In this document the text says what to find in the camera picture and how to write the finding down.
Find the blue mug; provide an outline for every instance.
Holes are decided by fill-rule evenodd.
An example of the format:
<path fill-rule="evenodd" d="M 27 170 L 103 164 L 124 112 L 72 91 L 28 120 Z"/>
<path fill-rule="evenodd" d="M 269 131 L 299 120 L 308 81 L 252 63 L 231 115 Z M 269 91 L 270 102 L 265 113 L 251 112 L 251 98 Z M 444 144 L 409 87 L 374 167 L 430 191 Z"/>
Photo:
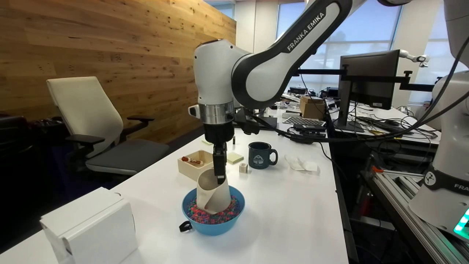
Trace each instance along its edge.
<path fill-rule="evenodd" d="M 275 161 L 270 160 L 270 154 L 275 153 Z M 269 165 L 277 164 L 279 154 L 270 144 L 252 142 L 249 144 L 249 166 L 253 169 L 265 169 Z"/>

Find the gray seat cushion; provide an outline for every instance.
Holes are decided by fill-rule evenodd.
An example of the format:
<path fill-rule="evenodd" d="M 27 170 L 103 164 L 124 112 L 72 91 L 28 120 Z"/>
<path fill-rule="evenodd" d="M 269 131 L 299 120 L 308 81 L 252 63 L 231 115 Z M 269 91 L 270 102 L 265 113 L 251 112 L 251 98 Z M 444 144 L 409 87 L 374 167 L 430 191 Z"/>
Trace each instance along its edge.
<path fill-rule="evenodd" d="M 134 175 L 160 160 L 169 146 L 148 140 L 128 140 L 86 161 L 92 171 Z"/>

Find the white table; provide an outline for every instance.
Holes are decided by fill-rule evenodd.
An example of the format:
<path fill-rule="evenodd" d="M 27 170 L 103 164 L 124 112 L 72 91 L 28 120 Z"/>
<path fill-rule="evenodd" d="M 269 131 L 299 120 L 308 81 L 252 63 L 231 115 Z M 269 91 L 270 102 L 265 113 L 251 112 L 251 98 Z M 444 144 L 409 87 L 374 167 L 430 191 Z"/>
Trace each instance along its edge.
<path fill-rule="evenodd" d="M 401 111 L 395 109 L 395 108 L 391 108 L 389 110 L 384 110 L 384 109 L 379 109 L 379 108 L 370 108 L 368 106 L 365 106 L 363 104 L 358 104 L 358 106 L 360 107 L 363 107 L 363 108 L 367 108 L 367 109 L 372 109 L 373 111 L 366 111 L 366 110 L 363 110 L 361 108 L 357 108 L 356 109 L 356 112 L 357 112 L 357 116 L 368 116 L 368 117 L 371 117 L 371 118 L 375 118 L 375 119 L 378 119 L 378 118 L 381 118 L 381 119 L 389 119 L 389 118 L 404 118 L 406 117 L 407 115 L 402 113 Z M 352 112 L 352 110 L 354 109 L 354 105 L 350 105 L 349 107 L 349 114 L 351 115 L 355 115 L 355 111 Z M 339 117 L 339 112 L 337 111 L 337 108 L 333 108 L 333 109 L 329 109 L 329 113 L 331 115 L 331 119 L 332 120 L 335 120 Z M 417 122 L 417 120 L 409 117 L 409 118 L 406 118 L 405 119 L 407 122 L 409 122 L 410 124 L 414 124 L 415 122 Z M 421 125 L 420 128 L 422 129 L 425 129 L 425 130 L 429 130 L 429 131 L 433 131 L 434 128 L 428 126 L 428 125 Z M 380 128 L 376 128 L 378 131 L 381 131 L 381 132 L 385 132 L 385 133 L 389 133 L 389 131 L 386 131 L 386 130 L 382 130 Z M 346 130 L 343 130 L 344 132 L 349 132 L 349 133 L 354 133 L 353 131 L 346 131 Z M 422 134 L 420 134 L 419 132 L 415 131 L 415 130 L 412 130 L 412 132 L 414 134 L 412 135 L 403 135 L 402 139 L 401 140 L 406 140 L 406 141 L 412 141 L 412 142 L 420 142 L 420 143 L 425 143 L 425 144 L 428 144 L 429 143 L 429 140 L 424 137 Z M 438 145 L 439 142 L 440 142 L 440 139 L 441 139 L 441 132 L 434 132 L 436 135 L 438 135 L 437 138 L 434 138 L 434 139 L 430 139 L 430 142 L 432 144 L 435 144 L 435 145 Z M 364 132 L 357 132 L 357 134 L 362 134 L 362 135 L 373 135 L 370 131 L 368 130 L 365 130 Z"/>
<path fill-rule="evenodd" d="M 182 199 L 196 183 L 178 172 L 176 160 L 200 149 L 211 152 L 201 136 L 113 189 L 130 201 L 135 217 L 139 248 L 124 263 L 348 263 L 333 168 L 320 145 L 294 143 L 272 131 L 248 136 L 236 129 L 235 135 L 236 145 L 229 142 L 228 151 L 243 155 L 243 162 L 253 141 L 270 143 L 279 161 L 265 170 L 249 168 L 248 174 L 239 173 L 239 164 L 227 165 L 229 184 L 246 199 L 233 229 L 216 237 L 179 232 L 186 220 Z M 285 154 L 315 161 L 320 175 L 292 170 Z M 57 261 L 40 231 L 0 255 L 0 263 Z"/>

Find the window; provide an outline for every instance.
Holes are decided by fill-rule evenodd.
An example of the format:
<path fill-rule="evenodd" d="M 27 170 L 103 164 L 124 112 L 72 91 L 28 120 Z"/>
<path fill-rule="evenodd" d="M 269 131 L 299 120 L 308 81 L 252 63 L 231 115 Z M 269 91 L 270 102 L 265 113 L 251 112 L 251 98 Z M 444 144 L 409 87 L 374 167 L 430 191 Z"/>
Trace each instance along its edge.
<path fill-rule="evenodd" d="M 454 63 L 454 57 L 449 50 L 448 33 L 446 30 L 445 10 L 441 5 L 433 23 L 433 28 L 428 39 L 425 54 L 429 56 L 428 68 L 420 68 L 417 73 L 415 83 L 434 84 L 437 77 L 448 75 L 451 66 Z M 467 70 L 464 64 L 459 63 L 456 71 Z M 421 104 L 431 100 L 430 92 L 412 91 L 410 93 L 409 103 Z"/>
<path fill-rule="evenodd" d="M 304 8 L 304 1 L 279 5 L 277 39 L 300 16 Z M 377 1 L 367 1 L 336 29 L 301 68 L 339 69 L 342 55 L 389 50 L 400 10 L 400 7 L 390 8 Z M 328 86 L 339 85 L 339 76 L 334 75 L 303 75 L 303 79 L 307 88 L 316 92 Z M 290 86 L 304 85 L 300 77 L 292 77 L 287 89 Z"/>
<path fill-rule="evenodd" d="M 227 15 L 230 18 L 235 17 L 235 5 L 230 3 L 230 1 L 207 1 L 206 2 L 213 6 L 214 8 L 218 9 L 221 13 Z"/>

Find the black strap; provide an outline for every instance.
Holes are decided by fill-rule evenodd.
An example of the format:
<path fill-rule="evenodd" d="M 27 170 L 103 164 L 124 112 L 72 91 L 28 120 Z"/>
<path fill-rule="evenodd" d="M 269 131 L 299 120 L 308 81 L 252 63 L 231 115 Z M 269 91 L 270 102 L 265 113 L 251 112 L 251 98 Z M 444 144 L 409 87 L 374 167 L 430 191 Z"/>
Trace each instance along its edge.
<path fill-rule="evenodd" d="M 436 170 L 433 164 L 430 164 L 425 174 L 424 184 L 433 191 L 443 188 L 458 194 L 469 195 L 469 181 Z"/>
<path fill-rule="evenodd" d="M 182 223 L 180 226 L 179 226 L 179 231 L 180 232 L 185 232 L 185 231 L 189 231 L 192 229 L 192 224 L 190 223 L 190 221 L 185 221 L 184 223 Z"/>

